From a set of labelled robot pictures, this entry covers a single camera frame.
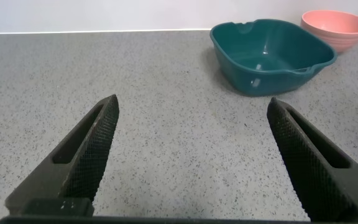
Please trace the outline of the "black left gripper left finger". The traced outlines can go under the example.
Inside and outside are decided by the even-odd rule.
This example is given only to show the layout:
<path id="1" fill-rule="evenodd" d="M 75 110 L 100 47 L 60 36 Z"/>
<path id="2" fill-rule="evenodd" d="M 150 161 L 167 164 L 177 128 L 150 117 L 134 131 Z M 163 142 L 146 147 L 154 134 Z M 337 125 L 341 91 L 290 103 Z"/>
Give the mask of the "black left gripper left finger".
<path id="1" fill-rule="evenodd" d="M 87 198 L 98 191 L 119 118 L 116 95 L 97 102 L 54 150 L 7 197 L 18 215 L 34 199 Z"/>

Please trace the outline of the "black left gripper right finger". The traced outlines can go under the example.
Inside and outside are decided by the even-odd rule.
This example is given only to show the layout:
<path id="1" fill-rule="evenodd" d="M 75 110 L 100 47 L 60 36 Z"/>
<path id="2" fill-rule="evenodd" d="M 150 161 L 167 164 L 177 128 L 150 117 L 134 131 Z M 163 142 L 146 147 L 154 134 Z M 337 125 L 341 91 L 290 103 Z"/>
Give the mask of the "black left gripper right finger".
<path id="1" fill-rule="evenodd" d="M 312 222 L 358 222 L 358 163 L 289 104 L 267 118 L 292 186 Z"/>

